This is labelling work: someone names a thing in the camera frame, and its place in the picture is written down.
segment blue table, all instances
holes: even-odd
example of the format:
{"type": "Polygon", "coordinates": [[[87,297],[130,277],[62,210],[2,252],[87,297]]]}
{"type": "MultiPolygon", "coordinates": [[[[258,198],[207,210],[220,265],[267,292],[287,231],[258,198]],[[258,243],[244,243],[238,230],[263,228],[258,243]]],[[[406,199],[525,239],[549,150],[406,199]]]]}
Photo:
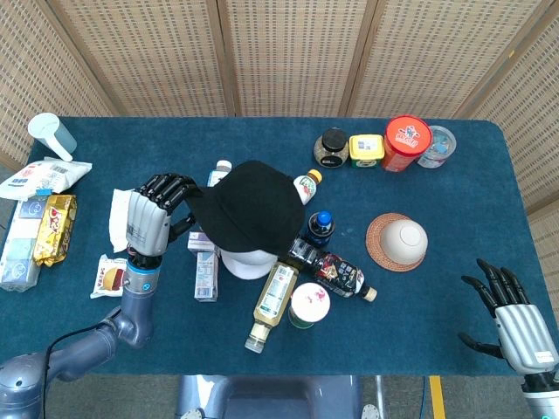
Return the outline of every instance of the blue table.
{"type": "MultiPolygon", "coordinates": [[[[112,254],[108,215],[113,189],[131,189],[154,173],[191,175],[204,184],[220,159],[259,159],[293,177],[317,168],[314,140],[328,127],[348,134],[382,133],[387,120],[331,118],[63,118],[78,141],[76,161],[93,170],[72,188],[78,217],[67,259],[43,268],[28,292],[0,292],[0,360],[44,350],[56,337],[88,326],[119,304],[90,300],[101,254],[112,254]]],[[[458,147],[433,170],[413,164],[401,174],[380,168],[322,169],[309,216],[330,210],[336,233],[329,249],[362,267],[378,290],[369,304],[332,295],[330,314],[309,330],[285,317],[261,355],[244,348],[264,280],[243,281],[224,267],[219,300],[193,299],[196,261],[185,237],[166,253],[155,303],[155,334],[141,351],[119,347],[96,372],[126,374],[511,374],[505,362],[467,349],[465,331],[496,341],[494,325],[460,275],[481,277],[475,258],[517,272],[531,300],[556,323],[529,233],[502,132],[479,120],[429,120],[448,127],[458,147]],[[399,212],[429,236],[424,262],[393,273],[365,249],[369,223],[399,212]]],[[[36,144],[30,161],[52,155],[36,144]]],[[[184,216],[186,208],[176,211],[184,216]]]]}

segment round coaster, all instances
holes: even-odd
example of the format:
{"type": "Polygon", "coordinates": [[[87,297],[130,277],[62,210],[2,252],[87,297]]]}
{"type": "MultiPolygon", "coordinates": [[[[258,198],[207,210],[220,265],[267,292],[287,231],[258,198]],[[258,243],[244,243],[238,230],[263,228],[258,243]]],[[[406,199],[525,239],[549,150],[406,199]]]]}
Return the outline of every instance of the round coaster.
{"type": "Polygon", "coordinates": [[[381,247],[381,231],[383,231],[383,228],[386,227],[387,224],[397,220],[409,220],[409,218],[402,214],[397,214],[396,212],[389,212],[375,218],[367,229],[365,243],[369,255],[384,269],[394,272],[407,272],[420,266],[421,262],[423,262],[423,258],[415,264],[397,264],[384,254],[383,248],[381,247]]]}

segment black baseball cap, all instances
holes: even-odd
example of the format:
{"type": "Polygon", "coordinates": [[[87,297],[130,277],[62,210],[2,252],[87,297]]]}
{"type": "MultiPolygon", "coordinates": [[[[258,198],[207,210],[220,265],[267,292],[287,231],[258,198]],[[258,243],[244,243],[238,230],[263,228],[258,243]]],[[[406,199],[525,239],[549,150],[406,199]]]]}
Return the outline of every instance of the black baseball cap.
{"type": "Polygon", "coordinates": [[[225,251],[287,253],[304,223],[293,179],[261,161],[235,167],[212,188],[186,201],[204,233],[225,251]]]}

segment black cable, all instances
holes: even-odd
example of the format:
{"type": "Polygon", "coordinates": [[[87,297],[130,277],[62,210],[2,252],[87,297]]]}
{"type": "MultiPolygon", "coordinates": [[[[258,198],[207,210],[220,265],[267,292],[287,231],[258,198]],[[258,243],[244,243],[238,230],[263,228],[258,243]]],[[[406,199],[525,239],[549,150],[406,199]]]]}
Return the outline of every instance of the black cable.
{"type": "MultiPolygon", "coordinates": [[[[121,312],[121,309],[119,308],[116,312],[114,312],[114,314],[112,316],[109,317],[109,319],[114,319],[119,313],[121,312]]],[[[60,336],[59,338],[55,339],[54,342],[49,345],[49,347],[46,349],[45,352],[45,365],[43,366],[43,419],[46,419],[46,376],[48,374],[49,371],[49,361],[51,360],[51,353],[52,350],[54,349],[54,346],[59,343],[60,341],[69,338],[71,336],[74,336],[76,334],[80,334],[80,333],[84,333],[84,332],[89,332],[90,330],[93,329],[98,329],[101,326],[106,326],[107,323],[105,321],[101,321],[100,323],[97,323],[96,325],[90,326],[90,327],[85,327],[83,329],[80,330],[74,330],[73,332],[64,334],[62,336],[60,336]]]]}
{"type": "Polygon", "coordinates": [[[427,387],[427,377],[423,377],[423,396],[421,397],[421,409],[419,410],[419,419],[423,419],[423,413],[425,408],[426,387],[427,387]]]}

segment woven panel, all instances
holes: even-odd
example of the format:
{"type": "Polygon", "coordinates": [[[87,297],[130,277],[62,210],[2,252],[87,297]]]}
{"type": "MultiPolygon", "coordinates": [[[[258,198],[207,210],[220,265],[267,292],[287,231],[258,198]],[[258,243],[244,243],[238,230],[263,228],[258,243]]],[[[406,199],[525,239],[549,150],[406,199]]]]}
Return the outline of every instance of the woven panel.
{"type": "Polygon", "coordinates": [[[35,2],[0,2],[0,74],[0,151],[15,165],[27,161],[34,114],[110,114],[35,2]]]}
{"type": "Polygon", "coordinates": [[[530,223],[530,229],[559,323],[559,209],[530,223]]]}
{"type": "Polygon", "coordinates": [[[241,113],[337,115],[366,3],[228,0],[241,113]]]}
{"type": "Polygon", "coordinates": [[[204,0],[57,0],[128,114],[226,115],[204,0]]]}
{"type": "Polygon", "coordinates": [[[559,191],[559,17],[473,116],[504,131],[527,207],[559,191]]]}
{"type": "Polygon", "coordinates": [[[389,0],[350,113],[451,117],[538,3],[389,0]]]}

